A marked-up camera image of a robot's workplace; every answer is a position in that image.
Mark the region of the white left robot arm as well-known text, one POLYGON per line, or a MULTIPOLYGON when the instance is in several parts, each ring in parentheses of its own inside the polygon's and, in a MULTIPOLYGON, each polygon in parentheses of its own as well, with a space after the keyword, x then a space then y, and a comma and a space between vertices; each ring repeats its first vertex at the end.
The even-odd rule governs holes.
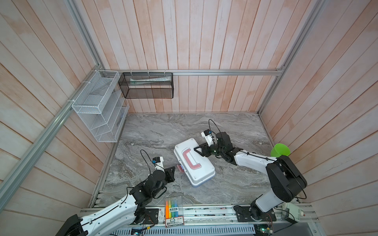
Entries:
POLYGON ((167 184, 174 182, 175 167, 160 166, 147 179, 133 187, 127 195, 93 214, 69 217, 58 236, 105 236, 121 226, 138 224, 145 218, 146 206, 164 194, 167 184))

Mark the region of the blue toolbox base tray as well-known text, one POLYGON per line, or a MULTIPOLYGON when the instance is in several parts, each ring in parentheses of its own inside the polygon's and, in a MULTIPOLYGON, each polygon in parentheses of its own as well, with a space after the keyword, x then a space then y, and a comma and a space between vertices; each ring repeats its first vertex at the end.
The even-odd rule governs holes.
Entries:
POLYGON ((204 184, 208 184, 211 181, 213 181, 214 177, 208 178, 208 179, 203 179, 198 182, 194 182, 192 179, 189 179, 189 182, 191 183, 192 187, 200 187, 203 186, 204 184))

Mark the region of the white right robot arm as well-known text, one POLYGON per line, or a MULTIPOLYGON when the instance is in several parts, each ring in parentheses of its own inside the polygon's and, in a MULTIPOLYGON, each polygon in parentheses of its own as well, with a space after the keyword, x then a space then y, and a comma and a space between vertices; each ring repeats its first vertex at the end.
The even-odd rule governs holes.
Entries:
POLYGON ((249 213, 253 221, 261 221, 266 212, 284 202, 291 202, 307 187, 306 179, 288 156, 268 157, 234 147, 226 132, 214 133, 208 129, 201 135, 206 143, 195 147, 199 155, 214 155, 232 165, 247 167, 268 176, 271 189, 250 204, 249 213))

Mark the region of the white toolbox lid pink handle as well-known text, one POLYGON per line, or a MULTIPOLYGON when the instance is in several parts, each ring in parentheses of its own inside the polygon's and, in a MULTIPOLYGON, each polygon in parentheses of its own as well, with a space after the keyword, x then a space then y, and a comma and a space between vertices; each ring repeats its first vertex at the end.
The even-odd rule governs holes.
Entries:
POLYGON ((199 147, 199 144, 195 139, 190 138, 174 148, 174 154, 193 187, 203 184, 216 174, 211 161, 196 152, 196 147, 199 147))

